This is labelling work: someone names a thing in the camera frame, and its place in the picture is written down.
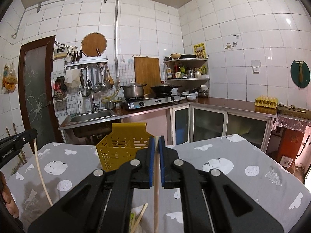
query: door handle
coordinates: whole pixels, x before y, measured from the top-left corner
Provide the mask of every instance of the door handle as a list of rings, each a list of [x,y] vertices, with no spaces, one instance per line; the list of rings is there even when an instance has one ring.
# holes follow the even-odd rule
[[[45,106],[43,106],[43,107],[41,107],[41,108],[43,109],[43,108],[45,108],[45,107],[49,106],[51,103],[52,103],[51,101],[48,101],[48,104],[47,104],[47,105],[45,105]]]

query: brown door frame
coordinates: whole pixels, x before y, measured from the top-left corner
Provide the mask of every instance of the brown door frame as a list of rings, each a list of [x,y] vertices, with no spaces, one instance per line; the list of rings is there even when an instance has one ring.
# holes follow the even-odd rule
[[[52,96],[52,85],[51,85],[51,72],[53,71],[53,51],[54,51],[55,36],[42,38],[28,44],[21,46],[21,52],[18,64],[18,91],[19,91],[19,102],[21,106],[21,117],[24,123],[25,130],[31,129],[27,107],[26,107],[26,97],[25,97],[25,87],[24,87],[24,66],[25,66],[25,55],[26,52],[46,46],[45,52],[45,90],[46,90],[46,100],[51,101],[52,104],[48,106],[50,120],[52,123],[53,131],[55,134],[56,141],[63,143],[63,137],[61,132],[58,130],[59,124],[55,115],[53,96]],[[35,153],[33,141],[29,142],[32,152]]]

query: silver screw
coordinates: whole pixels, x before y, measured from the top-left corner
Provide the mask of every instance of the silver screw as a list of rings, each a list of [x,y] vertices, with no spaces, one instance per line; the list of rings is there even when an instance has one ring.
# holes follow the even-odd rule
[[[96,169],[96,170],[94,170],[93,174],[96,177],[100,177],[100,176],[102,176],[104,174],[104,171],[101,170],[101,169]]]
[[[211,174],[215,177],[218,177],[220,175],[220,171],[218,169],[212,169]]]
[[[183,165],[183,161],[181,159],[176,159],[176,160],[174,160],[174,165],[182,166]]]
[[[131,165],[132,166],[139,166],[139,164],[140,164],[140,161],[138,159],[131,160]]]

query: yellow poster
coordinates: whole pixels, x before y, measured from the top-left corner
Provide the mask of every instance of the yellow poster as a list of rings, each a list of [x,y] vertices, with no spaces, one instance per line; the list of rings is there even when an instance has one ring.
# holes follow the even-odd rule
[[[206,59],[204,43],[194,45],[193,48],[194,48],[194,54],[197,55],[197,58]]]

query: green cutting board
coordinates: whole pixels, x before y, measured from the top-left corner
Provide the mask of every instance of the green cutting board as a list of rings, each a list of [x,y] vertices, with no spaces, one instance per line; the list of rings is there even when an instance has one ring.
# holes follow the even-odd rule
[[[310,70],[304,61],[294,60],[290,67],[290,76],[296,86],[305,88],[310,82]]]

